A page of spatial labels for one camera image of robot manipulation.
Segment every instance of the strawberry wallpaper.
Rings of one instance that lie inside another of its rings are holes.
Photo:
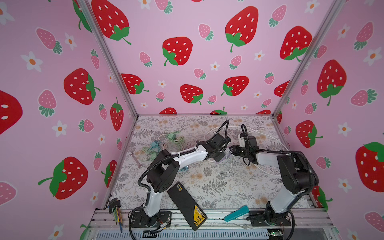
[[[384,239],[383,1],[347,1],[282,109],[340,239]]]
[[[270,113],[333,2],[88,1],[139,114]]]
[[[76,1],[0,0],[0,33],[0,239],[82,240],[133,118]]]

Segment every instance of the red strawberry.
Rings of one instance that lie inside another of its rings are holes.
[[[273,91],[273,93],[278,96],[278,97],[282,97],[283,96],[283,93],[285,92],[287,86],[288,86],[288,83],[289,81],[283,83],[283,84],[280,84],[279,86],[277,86],[275,88],[275,90]]]
[[[232,58],[231,64],[229,64],[229,68],[232,70],[235,70],[237,68],[237,66],[240,64],[241,64],[241,56],[238,55],[238,56]]]
[[[280,58],[285,60],[297,59],[307,50],[312,41],[312,35],[302,26],[289,30],[280,49]]]
[[[184,101],[187,103],[197,103],[203,98],[203,90],[199,87],[184,84],[180,87],[180,93]]]
[[[317,104],[316,103],[310,103],[307,105],[307,107],[305,108],[304,112],[306,114],[312,114],[313,112],[316,111],[316,108],[317,108]]]
[[[177,114],[174,108],[166,108],[163,111],[159,112],[159,114]]]
[[[52,179],[49,189],[57,199],[66,199],[79,190],[88,179],[88,170],[75,157],[67,157],[53,170],[53,177],[41,180],[38,184]]]
[[[211,31],[211,27],[206,24],[199,25],[200,37],[205,38],[206,41],[210,41],[214,37],[214,32]]]
[[[109,113],[111,115],[112,125],[116,131],[119,131],[122,125],[122,120],[124,119],[124,111],[122,110],[121,105],[119,104],[118,98],[116,97],[116,103],[111,107]]]
[[[303,82],[303,85],[301,86],[301,95],[304,96],[307,91],[308,91],[308,80],[305,79]]]
[[[375,101],[376,96],[377,93],[375,93],[375,90],[360,90],[351,98],[351,104],[362,107],[367,103],[371,104],[373,101]]]
[[[93,128],[93,123],[89,119],[81,120],[79,123],[79,130],[82,132],[90,132]]]
[[[159,102],[162,102],[164,100],[165,96],[163,92],[159,92],[156,94],[156,100]]]
[[[53,109],[57,107],[57,102],[55,96],[50,90],[45,89],[42,91],[37,101],[41,105],[39,107],[41,114],[45,115],[46,118],[48,116],[52,116],[55,113]]]
[[[0,134],[22,117],[23,109],[13,96],[0,90]]]
[[[208,98],[208,104],[209,104],[209,105],[212,105],[212,104],[215,103],[216,100],[217,100],[216,95],[212,95],[212,96],[210,96],[210,97]]]
[[[284,133],[285,133],[286,135],[290,134],[290,133],[291,133],[291,127],[290,127],[290,126],[286,126],[286,127],[284,128]]]
[[[89,26],[87,20],[84,17],[83,11],[81,10],[81,8],[79,6],[79,3],[77,3],[77,0],[72,0],[72,2],[73,2],[74,11],[76,12],[77,16],[80,18],[79,29],[81,30],[80,23],[82,22],[83,26],[85,27],[85,29],[87,29],[88,31],[92,32],[91,27]]]
[[[267,109],[265,109],[265,110],[260,111],[260,112],[258,112],[258,113],[256,113],[256,114],[271,114],[271,110],[267,110]]]
[[[264,81],[265,81],[266,84],[270,85],[270,84],[273,83],[274,79],[275,79],[275,77],[273,76],[273,73],[267,73],[265,75]]]
[[[263,102],[262,108],[266,108],[268,105],[270,105],[272,102],[272,99],[267,99]]]
[[[47,49],[52,50],[54,53],[59,55],[63,52],[61,50],[60,42],[56,41],[54,35],[50,31],[42,28],[36,28],[36,34]]]
[[[306,148],[312,147],[316,142],[316,138],[323,138],[323,136],[316,137],[316,135],[317,129],[310,120],[301,122],[296,126],[296,136]]]
[[[0,206],[13,200],[17,195],[17,189],[9,182],[0,181]]]
[[[326,211],[328,211],[328,204],[327,202],[332,202],[333,199],[330,198],[329,200],[326,200],[325,193],[319,186],[314,186],[312,190],[313,198],[315,199],[317,203],[317,207],[322,208],[324,207]]]
[[[101,153],[100,152],[97,152],[96,155],[95,155],[95,159],[93,160],[93,168],[95,169],[95,171],[99,170],[99,167],[101,165]]]
[[[356,36],[355,50],[358,51],[367,45],[373,35],[373,22],[367,22]]]
[[[76,69],[64,79],[64,90],[68,96],[84,105],[93,102],[96,97],[95,89],[100,91],[94,86],[91,75],[83,68]]]
[[[325,63],[319,81],[317,81],[317,92],[323,98],[329,98],[327,106],[331,103],[331,96],[337,95],[347,81],[347,74],[336,60]]]
[[[108,164],[107,168],[105,169],[105,173],[103,173],[103,171],[101,170],[101,173],[105,175],[104,183],[105,183],[105,186],[107,186],[107,187],[109,187],[109,184],[111,183],[113,174],[114,174],[115,169],[116,169],[116,165],[117,165],[117,162],[115,160],[112,160]]]
[[[236,14],[225,26],[227,41],[240,47],[249,43],[256,33],[259,11],[253,6],[248,6]]]
[[[375,192],[384,192],[384,145],[365,144],[356,151],[356,165],[362,183]]]
[[[228,96],[237,96],[244,91],[248,86],[249,78],[246,76],[231,77],[227,78],[223,84],[224,92],[221,94],[223,96],[226,93]]]
[[[102,119],[107,120],[107,109],[105,109],[104,104],[99,105],[99,111],[100,111],[100,116]]]
[[[148,54],[146,54],[145,52],[141,52],[140,53],[140,61],[144,64],[144,66],[146,67],[151,67],[152,66],[152,62],[151,62],[151,58],[148,56]]]
[[[320,168],[322,168],[322,169],[326,169],[326,168],[330,168],[330,166],[331,166],[331,161],[329,160],[329,158],[326,158],[326,157],[319,157],[319,158],[316,160],[316,164],[317,164],[317,166],[319,166]]]
[[[206,74],[204,73],[204,71],[201,69],[198,69],[198,68],[195,68],[193,73],[195,74],[195,77],[200,78],[200,79],[205,79],[207,77]]]
[[[277,122],[280,124],[281,120],[283,119],[283,115],[281,114],[281,110],[280,110],[279,114],[277,114],[276,119],[277,119]]]
[[[384,232],[384,215],[381,216],[377,212],[369,212],[365,214],[364,217],[367,223],[369,223],[372,227],[376,228],[380,232]]]
[[[177,66],[184,65],[191,55],[192,46],[191,40],[185,36],[165,40],[163,42],[163,55],[167,60],[164,62],[164,66],[167,61]]]
[[[287,11],[287,5],[285,4],[281,5],[275,11],[273,11],[272,18],[269,19],[269,26],[271,28],[274,28],[276,25],[278,25],[279,21],[283,20],[286,11]]]
[[[93,65],[95,66],[95,68],[99,69],[100,61],[99,61],[99,58],[98,58],[98,55],[97,55],[95,49],[91,50],[91,61],[92,61]]]
[[[313,54],[314,58],[321,58],[325,52],[327,51],[327,46],[321,45],[319,48],[316,49],[316,51]]]
[[[211,114],[227,114],[227,112],[224,112],[224,108],[225,107],[223,107],[223,110],[218,109],[218,110],[212,111]]]
[[[172,12],[172,4],[168,0],[155,0],[156,6],[160,11],[164,11],[165,14],[170,14]]]
[[[107,0],[92,0],[92,11],[99,28],[107,38],[119,41],[129,35],[129,23],[124,13]]]
[[[129,93],[139,94],[142,91],[149,92],[149,90],[144,90],[144,82],[138,76],[125,73],[122,73],[121,76]]]
[[[118,139],[116,140],[116,144],[118,145],[118,150],[121,150],[122,142],[121,142],[121,139],[120,139],[120,138],[118,138]]]

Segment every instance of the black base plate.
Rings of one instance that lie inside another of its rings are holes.
[[[249,211],[249,215],[261,215],[264,211]],[[284,214],[282,218],[275,219],[273,223],[275,223],[277,226],[281,226],[280,222],[283,224],[283,226],[291,226],[291,221],[286,219],[288,216],[288,213]],[[270,227],[271,225],[267,224],[265,221],[257,221],[257,220],[251,220],[251,224],[253,227]]]
[[[160,218],[162,222],[166,222],[169,219],[172,219],[172,212],[162,212],[160,211],[157,215],[155,215],[157,218]],[[156,224],[154,226],[146,226],[145,222],[141,219],[141,212],[134,212],[133,218],[132,218],[132,227],[133,228],[139,228],[139,227],[158,227],[160,226],[159,221],[156,221]]]

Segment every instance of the white flower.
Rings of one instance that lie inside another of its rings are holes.
[[[217,64],[217,62],[214,62],[213,64],[211,64],[211,70],[216,70],[217,71],[217,69],[220,67],[220,65],[219,64]]]
[[[260,93],[260,91],[258,91],[257,93],[254,93],[253,98],[259,98],[261,95],[263,95],[263,94]]]
[[[67,38],[64,42],[66,44],[68,44],[71,48],[71,50],[73,51],[73,48],[74,47],[77,47],[76,43],[74,42],[74,39],[73,39],[73,36],[70,36],[68,35],[67,33],[65,33],[65,37]]]
[[[312,0],[307,2],[307,8],[305,9],[304,13],[307,13],[307,12],[313,13],[313,10],[319,5],[320,3],[318,3],[317,0]]]
[[[43,61],[37,59],[32,51],[29,52],[29,56],[21,55],[21,57],[24,61],[26,61],[26,68],[28,70],[36,69],[36,71],[41,73],[40,65],[43,63]]]
[[[357,232],[352,232],[351,230],[349,230],[349,228],[347,228],[347,231],[348,231],[348,238],[350,240],[359,240]]]
[[[67,132],[65,129],[67,128],[66,124],[62,124],[61,121],[57,121],[57,126],[53,126],[52,129],[56,131],[56,137],[60,136],[61,134],[66,135]]]
[[[262,57],[264,57],[265,54],[263,53],[263,50],[260,50],[260,52],[255,53],[255,60],[258,59],[259,61],[262,60]]]
[[[97,195],[99,195],[98,192],[93,192],[93,196],[90,199],[90,201],[92,201],[92,205],[98,200]]]
[[[141,3],[141,9],[146,8],[149,9],[149,4],[152,0],[138,0]]]
[[[64,227],[64,224],[61,225],[60,227],[56,225],[53,228],[53,233],[48,237],[48,239],[56,240],[58,237],[61,237],[63,235],[63,232],[62,232],[63,227]]]
[[[164,86],[166,86],[165,81],[159,81],[158,86],[161,86],[162,88],[164,88]]]
[[[368,4],[368,6],[372,6],[375,0],[365,0],[364,4]]]
[[[344,192],[348,192],[348,189],[352,189],[351,185],[348,184],[348,179],[340,179],[339,178],[339,188],[342,188]]]
[[[100,145],[101,145],[102,143],[105,143],[105,136],[103,136],[103,134],[102,134],[102,133],[100,133],[100,137],[99,137],[99,138],[97,138],[97,140],[99,140],[99,141],[100,141]]]
[[[379,60],[382,58],[380,51],[381,51],[381,47],[379,47],[376,50],[368,50],[368,56],[364,58],[363,62],[368,62],[368,65],[372,66],[375,60]]]
[[[109,73],[108,74],[108,80],[110,83],[113,83],[113,76],[112,76],[112,73]]]
[[[294,110],[296,110],[296,107],[297,107],[297,103],[296,103],[296,101],[294,101],[294,102],[292,103],[292,108],[293,108]]]
[[[7,13],[7,5],[5,4],[5,2],[0,2],[0,12],[2,13],[0,14],[0,23],[2,25],[5,25],[7,20],[8,21],[15,20],[9,13]]]
[[[344,123],[343,125],[339,124],[339,134],[342,133],[344,136],[347,136],[347,133],[352,129],[348,127],[348,123]]]
[[[337,31],[337,33],[339,34],[339,36],[337,37],[337,40],[339,40],[340,38],[345,38],[345,35],[347,34],[347,31],[350,28],[351,28],[350,26],[347,26],[347,24],[344,24],[343,28]]]

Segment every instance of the yellow label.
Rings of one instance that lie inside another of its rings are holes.
[[[200,211],[200,209],[196,205],[195,205],[194,220],[195,220],[196,226],[200,225],[205,220],[204,214]]]

